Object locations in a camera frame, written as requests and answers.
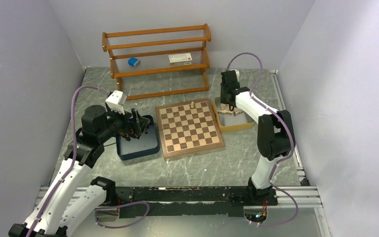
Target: blue sponge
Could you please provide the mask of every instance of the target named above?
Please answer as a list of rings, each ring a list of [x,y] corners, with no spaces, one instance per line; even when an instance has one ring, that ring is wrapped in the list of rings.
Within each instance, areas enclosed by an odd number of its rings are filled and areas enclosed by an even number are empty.
[[[140,65],[140,59],[137,59],[137,58],[130,58],[128,60],[128,65],[132,66],[132,67],[138,67]]]

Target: blue tray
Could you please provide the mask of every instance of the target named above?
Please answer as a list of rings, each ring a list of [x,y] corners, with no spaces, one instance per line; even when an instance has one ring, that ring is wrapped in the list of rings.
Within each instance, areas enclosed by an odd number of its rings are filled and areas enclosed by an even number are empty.
[[[121,160],[129,160],[156,154],[160,150],[159,134],[150,115],[143,116],[150,119],[147,134],[142,134],[140,139],[131,138],[130,141],[125,140],[121,136],[115,138],[117,142],[117,154]]]

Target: wooden shelf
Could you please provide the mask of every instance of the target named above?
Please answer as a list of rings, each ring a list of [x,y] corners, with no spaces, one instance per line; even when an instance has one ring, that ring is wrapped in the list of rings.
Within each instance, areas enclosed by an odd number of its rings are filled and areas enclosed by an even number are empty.
[[[197,41],[201,42],[200,47],[143,53],[127,53],[122,55],[114,55],[113,53],[113,50],[116,49],[151,47]],[[210,61],[206,49],[207,41],[211,41],[211,34],[207,24],[201,26],[174,27],[119,33],[104,32],[102,34],[102,48],[109,53],[111,77],[117,80],[118,90],[121,90],[122,77],[191,69],[200,69],[204,77],[204,87],[129,96],[127,98],[128,100],[208,90],[208,81],[205,75],[205,69],[210,67]],[[191,65],[170,67],[168,55],[177,53],[191,53]],[[137,68],[129,66],[128,59],[131,57],[140,59],[140,66]]]

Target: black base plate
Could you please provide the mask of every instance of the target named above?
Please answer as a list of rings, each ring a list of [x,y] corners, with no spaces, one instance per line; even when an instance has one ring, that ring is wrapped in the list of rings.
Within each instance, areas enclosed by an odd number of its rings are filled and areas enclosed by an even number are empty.
[[[275,190],[271,187],[254,190],[250,186],[218,187],[116,187],[121,204],[146,201],[150,205],[148,216],[216,215],[243,217],[243,206],[260,205],[266,200],[269,206],[278,205]],[[120,218],[142,216],[144,205],[120,210]]]

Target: yellow tray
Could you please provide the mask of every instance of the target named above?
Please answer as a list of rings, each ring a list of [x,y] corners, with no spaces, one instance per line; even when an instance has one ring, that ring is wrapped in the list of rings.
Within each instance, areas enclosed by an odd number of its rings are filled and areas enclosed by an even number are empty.
[[[219,125],[219,130],[221,132],[249,129],[255,125],[255,121],[246,113],[241,113],[235,116],[231,114],[219,114],[217,108],[220,108],[220,97],[214,98],[212,104],[214,114],[216,115],[217,124]]]

